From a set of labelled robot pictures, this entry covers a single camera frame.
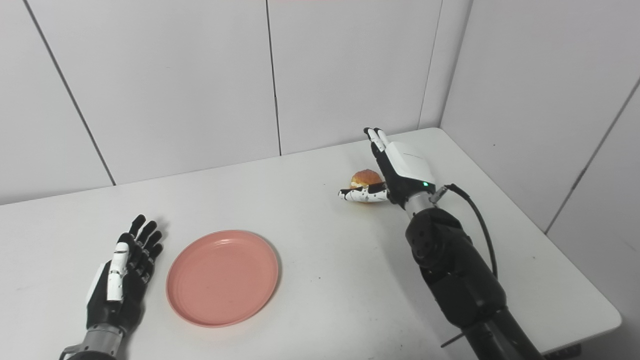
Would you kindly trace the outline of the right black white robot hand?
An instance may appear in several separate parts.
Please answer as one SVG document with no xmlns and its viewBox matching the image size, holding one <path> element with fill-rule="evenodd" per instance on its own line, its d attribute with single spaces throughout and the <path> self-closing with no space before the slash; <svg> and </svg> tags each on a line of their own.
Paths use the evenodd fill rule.
<svg viewBox="0 0 640 360">
<path fill-rule="evenodd" d="M 338 198 L 355 203 L 390 202 L 405 209 L 411 198 L 437 193 L 435 177 L 428 160 L 418 150 L 400 141 L 390 141 L 378 127 L 366 127 L 371 152 L 380 172 L 361 170 L 350 187 L 338 191 Z"/>
</svg>

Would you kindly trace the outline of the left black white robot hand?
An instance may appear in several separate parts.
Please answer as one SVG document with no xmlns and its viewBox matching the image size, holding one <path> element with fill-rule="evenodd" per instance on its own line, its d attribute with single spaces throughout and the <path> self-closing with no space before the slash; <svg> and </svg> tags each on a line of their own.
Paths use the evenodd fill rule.
<svg viewBox="0 0 640 360">
<path fill-rule="evenodd" d="M 156 221 L 143 214 L 119 236 L 112 258 L 103 264 L 86 305 L 86 328 L 108 325 L 124 335 L 134 331 L 143 317 L 147 287 L 163 251 Z"/>
</svg>

